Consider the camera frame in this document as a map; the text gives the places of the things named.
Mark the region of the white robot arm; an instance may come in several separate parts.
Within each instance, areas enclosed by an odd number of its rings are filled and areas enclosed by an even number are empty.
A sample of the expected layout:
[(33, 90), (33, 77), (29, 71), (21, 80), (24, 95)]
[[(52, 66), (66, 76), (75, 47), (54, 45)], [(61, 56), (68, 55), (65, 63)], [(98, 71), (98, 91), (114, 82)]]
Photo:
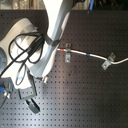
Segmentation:
[(0, 84), (6, 81), (9, 98), (13, 89), (19, 99), (37, 114), (39, 106), (34, 78), (45, 78), (53, 67), (55, 54), (72, 9), (73, 0), (44, 0), (48, 29), (39, 32), (28, 18), (15, 20), (0, 41)]

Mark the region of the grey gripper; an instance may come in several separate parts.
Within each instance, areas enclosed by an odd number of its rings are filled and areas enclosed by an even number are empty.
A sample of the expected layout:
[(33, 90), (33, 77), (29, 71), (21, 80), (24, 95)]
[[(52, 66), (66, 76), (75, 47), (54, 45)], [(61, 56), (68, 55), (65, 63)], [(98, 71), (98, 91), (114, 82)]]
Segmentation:
[[(0, 78), (0, 85), (3, 85), (5, 88), (7, 88), (8, 86), (14, 87), (18, 92), (19, 99), (27, 100), (26, 104), (33, 113), (40, 112), (39, 106), (36, 104), (36, 102), (33, 99), (31, 99), (37, 95), (34, 79), (31, 75), (25, 77), (20, 85), (15, 85), (10, 77)], [(21, 95), (21, 90), (25, 90), (28, 88), (32, 89), (32, 93), (29, 96), (23, 97)]]

